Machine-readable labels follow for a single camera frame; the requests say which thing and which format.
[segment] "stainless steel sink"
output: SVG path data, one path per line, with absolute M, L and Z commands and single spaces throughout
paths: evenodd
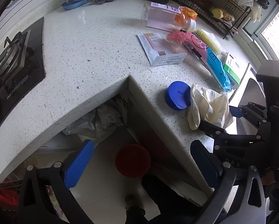
M 246 74 L 231 98 L 229 105 L 237 107 L 253 102 L 266 106 L 264 88 L 261 82 L 255 78 L 256 72 L 252 65 L 249 65 Z M 233 135 L 255 135 L 257 129 L 244 118 L 236 118 L 235 121 L 226 128 L 226 132 Z

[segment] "floor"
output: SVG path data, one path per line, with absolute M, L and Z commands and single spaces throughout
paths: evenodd
M 124 224 L 126 220 L 124 197 L 127 194 L 134 194 L 140 198 L 148 220 L 160 214 L 157 205 L 141 186 L 140 179 L 126 178 L 115 167 L 118 150 L 122 146 L 135 143 L 124 126 L 118 127 L 95 148 L 94 155 L 78 184 L 70 189 L 79 205 L 95 224 Z M 49 167 L 56 161 L 63 161 L 69 154 L 34 154 L 34 156 L 37 158 L 38 168 L 42 168 Z M 182 192 L 200 205 L 206 201 L 203 193 L 188 184 L 161 172 L 157 175 L 178 194 L 182 195 Z

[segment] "countertop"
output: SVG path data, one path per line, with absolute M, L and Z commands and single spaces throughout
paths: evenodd
M 12 110 L 0 127 L 0 183 L 24 159 L 67 125 L 128 88 L 153 117 L 156 133 L 191 174 L 211 194 L 190 155 L 190 143 L 200 140 L 208 150 L 213 140 L 191 131 L 187 110 L 175 111 L 164 101 L 173 81 L 219 91 L 213 76 L 191 55 L 183 63 L 151 67 L 137 34 L 157 31 L 140 23 L 143 0 L 58 8 L 44 16 L 45 79 Z M 216 34 L 241 64 L 250 62 L 231 38 L 224 40 L 203 20 L 197 27 Z

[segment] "clear plastic bottle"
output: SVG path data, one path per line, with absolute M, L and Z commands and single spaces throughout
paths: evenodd
M 181 29 L 193 32 L 196 28 L 195 20 L 186 18 L 180 9 L 154 2 L 144 4 L 141 20 L 147 27 L 169 32 Z

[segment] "person's foot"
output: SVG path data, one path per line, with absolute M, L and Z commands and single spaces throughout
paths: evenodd
M 128 194 L 125 197 L 125 208 L 126 210 L 129 210 L 131 207 L 139 207 L 140 201 L 133 195 L 133 194 Z

